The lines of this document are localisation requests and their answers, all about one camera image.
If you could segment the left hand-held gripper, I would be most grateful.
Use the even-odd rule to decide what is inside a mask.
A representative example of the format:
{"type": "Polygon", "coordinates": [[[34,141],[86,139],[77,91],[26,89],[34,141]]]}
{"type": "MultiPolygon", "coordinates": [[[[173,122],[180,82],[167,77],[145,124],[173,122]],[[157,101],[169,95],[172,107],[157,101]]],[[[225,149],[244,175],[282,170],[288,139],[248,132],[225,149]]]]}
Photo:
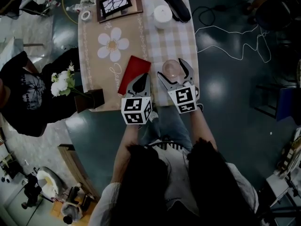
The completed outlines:
{"type": "Polygon", "coordinates": [[[126,125],[144,125],[152,112],[151,77],[148,73],[134,78],[121,99],[121,113],[126,125]]]}

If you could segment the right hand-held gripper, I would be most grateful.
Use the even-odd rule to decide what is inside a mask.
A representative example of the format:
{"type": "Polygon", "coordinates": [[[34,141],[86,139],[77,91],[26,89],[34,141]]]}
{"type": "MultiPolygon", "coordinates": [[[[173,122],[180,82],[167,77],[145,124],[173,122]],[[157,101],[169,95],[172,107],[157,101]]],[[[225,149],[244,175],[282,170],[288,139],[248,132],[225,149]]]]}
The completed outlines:
{"type": "Polygon", "coordinates": [[[191,84],[194,82],[193,68],[182,58],[178,58],[179,64],[182,67],[185,77],[184,83],[171,82],[163,73],[157,72],[157,76],[168,89],[168,94],[180,114],[195,111],[197,109],[198,88],[191,84]]]}

